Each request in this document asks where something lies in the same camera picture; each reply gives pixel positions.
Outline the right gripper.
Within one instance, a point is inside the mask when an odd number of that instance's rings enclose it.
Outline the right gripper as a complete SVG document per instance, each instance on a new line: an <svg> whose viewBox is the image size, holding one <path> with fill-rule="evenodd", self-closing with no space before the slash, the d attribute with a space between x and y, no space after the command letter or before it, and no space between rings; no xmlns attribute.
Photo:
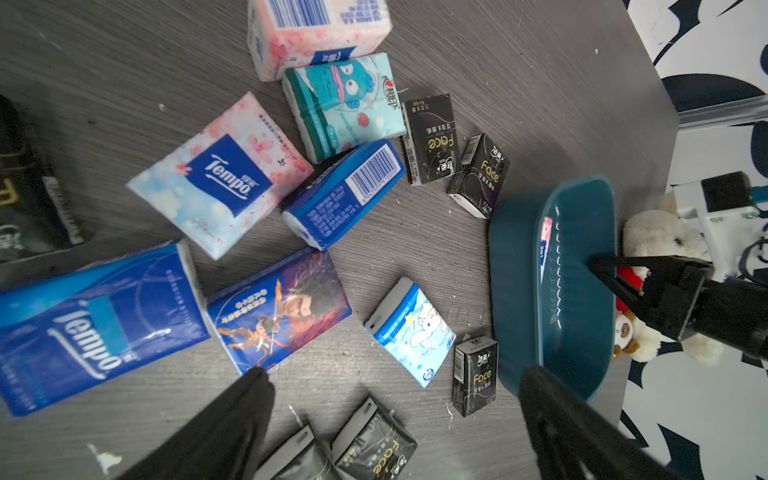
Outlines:
<svg viewBox="0 0 768 480"><path fill-rule="evenodd" d="M671 256L596 256L587 267L629 311L675 340L699 333L743 353L767 358L767 288L750 281L711 279L705 262ZM645 267L650 275L636 287L619 268Z"/></svg>

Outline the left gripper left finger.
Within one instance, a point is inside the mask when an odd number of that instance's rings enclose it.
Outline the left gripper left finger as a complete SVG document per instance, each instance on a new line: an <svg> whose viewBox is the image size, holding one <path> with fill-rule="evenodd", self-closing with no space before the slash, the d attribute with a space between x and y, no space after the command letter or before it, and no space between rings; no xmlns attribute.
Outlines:
<svg viewBox="0 0 768 480"><path fill-rule="evenodd" d="M275 400L261 367L248 370L122 479L252 479Z"/></svg>

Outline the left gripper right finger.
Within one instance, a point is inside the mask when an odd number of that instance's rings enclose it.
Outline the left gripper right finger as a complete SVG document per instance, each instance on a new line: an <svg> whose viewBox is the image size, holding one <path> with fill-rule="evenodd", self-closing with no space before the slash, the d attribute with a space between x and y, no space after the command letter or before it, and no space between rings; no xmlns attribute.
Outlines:
<svg viewBox="0 0 768 480"><path fill-rule="evenodd" d="M523 371L520 405L543 479L677 479L541 366Z"/></svg>

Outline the teal plastic storage box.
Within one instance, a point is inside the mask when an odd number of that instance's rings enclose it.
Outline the teal plastic storage box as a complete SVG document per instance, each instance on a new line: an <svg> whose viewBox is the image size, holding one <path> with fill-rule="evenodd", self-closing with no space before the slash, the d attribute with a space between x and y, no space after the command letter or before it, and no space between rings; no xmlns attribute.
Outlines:
<svg viewBox="0 0 768 480"><path fill-rule="evenodd" d="M543 280L539 241L553 230ZM488 229L498 380L512 394L523 371L541 366L582 399L600 387L614 346L615 298L587 262L617 250L614 192L600 176L513 195Z"/></svg>

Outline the pink white Tempo tissue pack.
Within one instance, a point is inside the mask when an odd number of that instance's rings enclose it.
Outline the pink white Tempo tissue pack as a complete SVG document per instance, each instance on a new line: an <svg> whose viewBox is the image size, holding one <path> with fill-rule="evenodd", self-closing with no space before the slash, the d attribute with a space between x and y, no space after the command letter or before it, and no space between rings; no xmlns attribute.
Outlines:
<svg viewBox="0 0 768 480"><path fill-rule="evenodd" d="M551 235L553 230L553 219L551 217L545 217L542 222L542 228L539 241L539 279L543 280L546 262L548 257L549 246L551 242Z"/></svg>

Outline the anime print tissue pack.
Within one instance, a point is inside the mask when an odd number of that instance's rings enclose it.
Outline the anime print tissue pack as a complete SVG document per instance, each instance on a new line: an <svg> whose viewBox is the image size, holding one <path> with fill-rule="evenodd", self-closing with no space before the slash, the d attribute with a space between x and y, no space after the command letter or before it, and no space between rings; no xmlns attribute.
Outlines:
<svg viewBox="0 0 768 480"><path fill-rule="evenodd" d="M330 253L307 247L212 295L207 312L243 375L278 365L352 309Z"/></svg>

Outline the dark blue Tempo tissue pack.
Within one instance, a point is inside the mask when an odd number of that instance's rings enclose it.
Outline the dark blue Tempo tissue pack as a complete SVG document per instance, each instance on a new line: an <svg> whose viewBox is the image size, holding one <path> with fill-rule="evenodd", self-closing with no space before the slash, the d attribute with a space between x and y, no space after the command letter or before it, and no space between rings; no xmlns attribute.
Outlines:
<svg viewBox="0 0 768 480"><path fill-rule="evenodd" d="M209 339L184 240L1 295L1 398L24 417Z"/></svg>

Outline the light blue bunny tissue pack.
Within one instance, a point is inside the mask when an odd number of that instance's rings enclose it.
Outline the light blue bunny tissue pack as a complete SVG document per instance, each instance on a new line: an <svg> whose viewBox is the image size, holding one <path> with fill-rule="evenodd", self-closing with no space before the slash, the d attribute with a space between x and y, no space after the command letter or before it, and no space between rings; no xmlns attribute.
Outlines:
<svg viewBox="0 0 768 480"><path fill-rule="evenodd" d="M387 293L364 327L422 388L433 380L456 340L421 287L407 276Z"/></svg>

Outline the blue barcode tissue pack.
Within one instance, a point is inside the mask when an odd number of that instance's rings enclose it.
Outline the blue barcode tissue pack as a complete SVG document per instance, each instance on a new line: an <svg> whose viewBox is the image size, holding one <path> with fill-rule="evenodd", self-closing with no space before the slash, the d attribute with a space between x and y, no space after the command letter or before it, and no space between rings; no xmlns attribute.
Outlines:
<svg viewBox="0 0 768 480"><path fill-rule="evenodd" d="M307 245L325 251L376 206L405 171L391 141L366 143L304 187L281 217Z"/></svg>

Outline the pink blue Tempo tissue pack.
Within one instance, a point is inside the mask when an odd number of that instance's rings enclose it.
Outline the pink blue Tempo tissue pack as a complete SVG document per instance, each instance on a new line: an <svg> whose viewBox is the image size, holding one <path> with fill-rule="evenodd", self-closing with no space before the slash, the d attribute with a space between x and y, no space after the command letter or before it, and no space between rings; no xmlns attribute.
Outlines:
<svg viewBox="0 0 768 480"><path fill-rule="evenodd" d="M218 260L313 171L248 92L127 186Z"/></svg>

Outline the pink barcode tissue pack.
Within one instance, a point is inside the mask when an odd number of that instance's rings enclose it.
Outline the pink barcode tissue pack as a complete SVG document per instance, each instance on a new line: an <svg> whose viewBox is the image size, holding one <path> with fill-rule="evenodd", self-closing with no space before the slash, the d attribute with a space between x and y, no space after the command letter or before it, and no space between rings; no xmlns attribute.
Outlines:
<svg viewBox="0 0 768 480"><path fill-rule="evenodd" d="M373 53L391 32L379 0L251 0L247 45L258 78L280 80L291 68Z"/></svg>

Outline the white plush toy dog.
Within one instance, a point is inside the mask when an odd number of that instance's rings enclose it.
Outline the white plush toy dog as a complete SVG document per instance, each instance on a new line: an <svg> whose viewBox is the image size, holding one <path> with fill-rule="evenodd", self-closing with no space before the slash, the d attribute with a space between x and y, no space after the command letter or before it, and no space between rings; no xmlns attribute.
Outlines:
<svg viewBox="0 0 768 480"><path fill-rule="evenodd" d="M616 276L601 272L617 295L613 357L647 363L677 342L705 366L720 363L724 345L693 330L713 267L704 234L678 213L672 193L656 210L631 217L622 233L622 258L611 258Z"/></svg>

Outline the teal cartoon tissue pack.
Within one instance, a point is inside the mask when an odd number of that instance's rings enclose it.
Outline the teal cartoon tissue pack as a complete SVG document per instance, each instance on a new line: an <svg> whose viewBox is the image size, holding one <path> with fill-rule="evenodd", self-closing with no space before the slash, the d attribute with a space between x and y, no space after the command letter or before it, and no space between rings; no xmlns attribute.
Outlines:
<svg viewBox="0 0 768 480"><path fill-rule="evenodd" d="M282 86L307 158L316 165L365 143L405 134L385 53L289 69Z"/></svg>

